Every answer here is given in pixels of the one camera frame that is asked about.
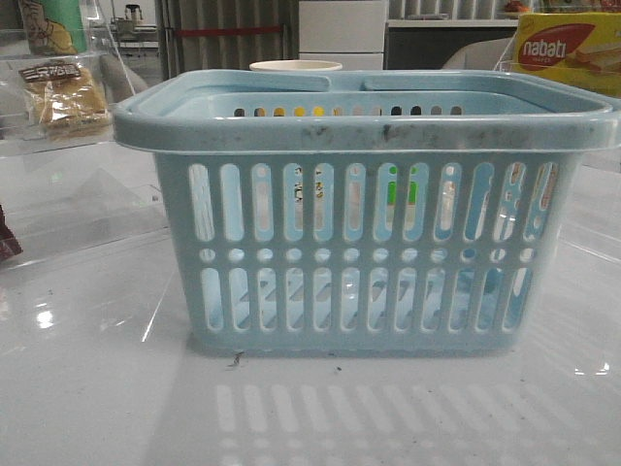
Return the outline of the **bread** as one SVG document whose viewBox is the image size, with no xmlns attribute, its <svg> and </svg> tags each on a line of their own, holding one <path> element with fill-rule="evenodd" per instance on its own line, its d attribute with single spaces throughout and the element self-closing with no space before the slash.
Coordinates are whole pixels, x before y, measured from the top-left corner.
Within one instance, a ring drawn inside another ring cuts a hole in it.
<svg viewBox="0 0 621 466">
<path fill-rule="evenodd" d="M 48 138 L 94 136 L 111 123 L 103 85 L 80 63 L 51 60 L 18 73 L 31 119 Z"/>
</svg>

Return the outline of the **light blue plastic basket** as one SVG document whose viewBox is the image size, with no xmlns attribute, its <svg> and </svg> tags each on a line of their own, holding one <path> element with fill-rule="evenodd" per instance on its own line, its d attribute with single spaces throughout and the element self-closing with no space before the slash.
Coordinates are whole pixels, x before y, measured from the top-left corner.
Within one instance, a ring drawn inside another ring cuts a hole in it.
<svg viewBox="0 0 621 466">
<path fill-rule="evenodd" d="M 114 137 L 154 157 L 205 347 L 486 353 L 620 103 L 491 71 L 204 70 L 119 103 Z"/>
</svg>

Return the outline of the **yellow popcorn paper cup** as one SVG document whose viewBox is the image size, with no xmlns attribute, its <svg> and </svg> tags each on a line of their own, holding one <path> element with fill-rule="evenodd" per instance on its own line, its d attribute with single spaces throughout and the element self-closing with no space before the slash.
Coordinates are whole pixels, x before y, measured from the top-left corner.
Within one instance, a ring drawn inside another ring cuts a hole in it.
<svg viewBox="0 0 621 466">
<path fill-rule="evenodd" d="M 267 60 L 253 62 L 249 65 L 251 71 L 256 72 L 328 72 L 340 71 L 343 65 L 339 62 L 324 60 Z"/>
</svg>

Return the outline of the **white cabinet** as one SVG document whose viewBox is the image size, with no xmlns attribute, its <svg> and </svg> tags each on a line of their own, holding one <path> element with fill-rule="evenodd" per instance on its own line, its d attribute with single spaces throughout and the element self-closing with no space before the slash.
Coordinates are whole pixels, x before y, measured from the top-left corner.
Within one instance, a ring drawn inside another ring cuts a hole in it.
<svg viewBox="0 0 621 466">
<path fill-rule="evenodd" d="M 299 57 L 339 62 L 345 70 L 380 70 L 387 20 L 386 1 L 301 1 Z"/>
</svg>

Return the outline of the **left clear acrylic shelf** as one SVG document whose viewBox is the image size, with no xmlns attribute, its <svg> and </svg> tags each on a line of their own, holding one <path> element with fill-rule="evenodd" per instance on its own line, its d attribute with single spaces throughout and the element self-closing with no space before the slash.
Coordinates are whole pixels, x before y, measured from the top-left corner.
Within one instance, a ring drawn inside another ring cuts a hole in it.
<svg viewBox="0 0 621 466">
<path fill-rule="evenodd" d="M 23 253 L 1 262 L 11 268 L 141 235 L 164 227 L 160 190 L 147 155 L 114 142 L 112 112 L 145 88 L 129 69 L 97 1 L 79 1 L 85 52 L 30 51 L 19 1 L 5 1 L 1 32 L 1 207 Z M 18 71 L 51 60 L 80 63 L 105 90 L 111 123 L 98 135 L 52 140 L 28 112 Z"/>
</svg>

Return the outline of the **clear acrylic shelf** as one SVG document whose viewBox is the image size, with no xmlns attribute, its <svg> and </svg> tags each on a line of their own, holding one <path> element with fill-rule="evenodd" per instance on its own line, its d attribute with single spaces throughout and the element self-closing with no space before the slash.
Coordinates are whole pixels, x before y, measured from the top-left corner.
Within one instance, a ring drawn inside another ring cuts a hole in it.
<svg viewBox="0 0 621 466">
<path fill-rule="evenodd" d="M 129 69 L 97 1 L 79 1 L 85 52 L 30 51 L 19 1 L 5 1 L 1 32 L 1 207 L 23 253 L 1 262 L 11 268 L 141 235 L 164 227 L 160 190 L 147 155 L 114 142 L 112 112 L 145 88 Z M 80 63 L 105 90 L 111 123 L 98 135 L 52 140 L 28 112 L 18 71 L 51 60 Z"/>
<path fill-rule="evenodd" d="M 574 249 L 608 262 L 620 262 L 619 148 L 584 155 L 560 238 Z"/>
</svg>

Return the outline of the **right clear acrylic shelf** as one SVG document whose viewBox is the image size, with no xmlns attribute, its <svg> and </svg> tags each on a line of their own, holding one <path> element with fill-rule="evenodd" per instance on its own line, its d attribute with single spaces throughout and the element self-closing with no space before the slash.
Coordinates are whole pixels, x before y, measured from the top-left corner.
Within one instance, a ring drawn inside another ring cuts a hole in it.
<svg viewBox="0 0 621 466">
<path fill-rule="evenodd" d="M 584 155 L 560 238 L 574 249 L 608 262 L 620 262 L 619 148 Z"/>
</svg>

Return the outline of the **maroon almond biscuit packet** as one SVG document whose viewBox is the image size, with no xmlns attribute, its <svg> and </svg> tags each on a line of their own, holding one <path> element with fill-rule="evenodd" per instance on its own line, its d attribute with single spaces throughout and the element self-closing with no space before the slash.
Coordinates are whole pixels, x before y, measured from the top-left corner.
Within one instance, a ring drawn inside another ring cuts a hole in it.
<svg viewBox="0 0 621 466">
<path fill-rule="evenodd" d="M 3 207 L 0 207 L 0 261 L 4 262 L 23 253 L 13 231 L 9 228 Z"/>
</svg>

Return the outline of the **green drink bottle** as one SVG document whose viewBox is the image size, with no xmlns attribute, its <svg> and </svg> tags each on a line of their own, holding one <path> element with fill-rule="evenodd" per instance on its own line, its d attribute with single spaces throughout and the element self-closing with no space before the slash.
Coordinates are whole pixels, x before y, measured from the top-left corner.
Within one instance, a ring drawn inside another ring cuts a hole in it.
<svg viewBox="0 0 621 466">
<path fill-rule="evenodd" d="M 86 51 L 78 0 L 23 0 L 18 5 L 33 54 L 75 55 Z"/>
</svg>

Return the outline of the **yellow nabati wafer box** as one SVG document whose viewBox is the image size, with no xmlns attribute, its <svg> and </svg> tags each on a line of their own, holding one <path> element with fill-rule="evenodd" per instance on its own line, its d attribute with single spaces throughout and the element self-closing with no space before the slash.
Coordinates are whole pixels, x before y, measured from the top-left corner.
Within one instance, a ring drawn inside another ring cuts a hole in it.
<svg viewBox="0 0 621 466">
<path fill-rule="evenodd" d="M 510 69 L 618 98 L 620 15 L 525 14 Z"/>
</svg>

